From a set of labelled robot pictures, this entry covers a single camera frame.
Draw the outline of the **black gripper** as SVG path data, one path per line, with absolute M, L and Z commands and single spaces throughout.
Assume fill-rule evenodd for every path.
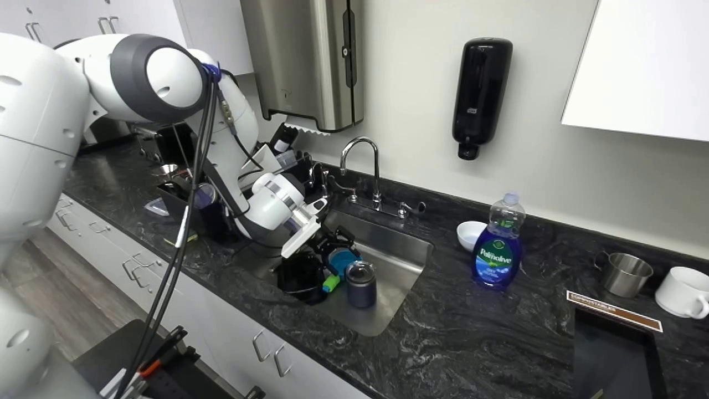
M 321 261 L 328 258 L 328 255 L 334 249 L 349 249 L 354 244 L 354 235 L 347 229 L 328 229 L 321 225 L 307 242 L 305 252 L 318 256 Z

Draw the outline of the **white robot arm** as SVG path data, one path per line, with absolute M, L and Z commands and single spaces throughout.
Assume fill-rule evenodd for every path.
M 89 132 L 100 120 L 194 128 L 209 178 L 243 231 L 275 231 L 305 207 L 294 180 L 276 169 L 252 189 L 239 184 L 257 148 L 257 114 L 209 52 L 145 33 L 56 48 L 0 33 L 0 261 L 49 221 L 76 158 L 98 150 Z

